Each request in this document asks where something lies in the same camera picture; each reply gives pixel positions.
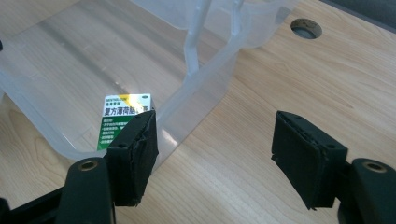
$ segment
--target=screw hole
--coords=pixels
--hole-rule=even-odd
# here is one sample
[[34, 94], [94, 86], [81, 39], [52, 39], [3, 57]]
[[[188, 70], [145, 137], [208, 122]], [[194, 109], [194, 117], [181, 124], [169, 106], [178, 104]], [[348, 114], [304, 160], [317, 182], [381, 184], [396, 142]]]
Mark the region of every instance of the screw hole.
[[85, 161], [79, 165], [78, 169], [80, 171], [90, 171], [90, 170], [94, 169], [96, 166], [98, 166], [97, 161]]
[[367, 169], [377, 172], [377, 173], [385, 173], [387, 171], [387, 168], [384, 167], [383, 165], [372, 162], [372, 161], [366, 161], [363, 163], [363, 166], [366, 167]]

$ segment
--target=circular hole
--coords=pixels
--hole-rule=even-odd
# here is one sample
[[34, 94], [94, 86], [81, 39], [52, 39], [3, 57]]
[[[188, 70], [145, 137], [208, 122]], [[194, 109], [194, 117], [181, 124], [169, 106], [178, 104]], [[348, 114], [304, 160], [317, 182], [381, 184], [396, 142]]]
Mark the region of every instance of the circular hole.
[[372, 161], [364, 162], [363, 166], [377, 173], [385, 173], [387, 171], [387, 168], [385, 168], [383, 165]]
[[119, 143], [119, 147], [126, 147], [125, 143]]
[[321, 27], [309, 19], [297, 19], [291, 23], [290, 28], [297, 36], [305, 39], [316, 39], [322, 34]]
[[78, 169], [80, 171], [90, 171], [91, 169], [94, 169], [96, 166], [98, 166], [97, 161], [85, 161], [79, 165]]

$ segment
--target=table surface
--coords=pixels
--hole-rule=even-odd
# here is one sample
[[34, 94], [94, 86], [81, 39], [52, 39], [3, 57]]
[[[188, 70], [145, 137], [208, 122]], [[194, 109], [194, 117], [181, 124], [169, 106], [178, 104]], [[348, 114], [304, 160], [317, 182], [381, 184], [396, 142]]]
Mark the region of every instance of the table surface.
[[[8, 39], [77, 0], [4, 0]], [[320, 38], [295, 35], [297, 18]], [[319, 1], [295, 8], [264, 46], [240, 51], [224, 99], [157, 169], [119, 223], [337, 223], [307, 210], [271, 161], [277, 110], [298, 114], [349, 148], [347, 160], [396, 162], [396, 35]], [[0, 105], [0, 197], [11, 208], [64, 184], [58, 155], [5, 95]]]

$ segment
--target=wooden table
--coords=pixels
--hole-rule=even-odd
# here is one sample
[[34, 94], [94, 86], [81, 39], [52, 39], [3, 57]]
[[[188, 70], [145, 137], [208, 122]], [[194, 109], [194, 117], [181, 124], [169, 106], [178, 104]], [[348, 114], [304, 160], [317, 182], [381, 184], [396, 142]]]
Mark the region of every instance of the wooden table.
[[[77, 0], [0, 2], [0, 37], [12, 38]], [[297, 18], [323, 34], [302, 39]], [[347, 160], [396, 162], [396, 35], [305, 0], [263, 47], [239, 54], [230, 89], [152, 175], [143, 202], [119, 223], [337, 223], [308, 211], [271, 158], [277, 110], [310, 120], [349, 148]], [[0, 196], [15, 208], [64, 184], [58, 155], [5, 95], [0, 106]]]

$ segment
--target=metal ring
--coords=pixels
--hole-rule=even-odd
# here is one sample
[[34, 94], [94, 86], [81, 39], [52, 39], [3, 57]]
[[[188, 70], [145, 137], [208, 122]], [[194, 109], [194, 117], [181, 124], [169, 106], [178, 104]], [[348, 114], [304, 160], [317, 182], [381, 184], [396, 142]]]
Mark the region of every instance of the metal ring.
[[84, 161], [82, 164], [78, 166], [80, 171], [90, 171], [98, 166], [97, 161]]
[[377, 172], [380, 174], [384, 174], [387, 172], [387, 168], [379, 163], [373, 162], [373, 161], [365, 161], [363, 163], [363, 166], [368, 169], [371, 170], [373, 172]]

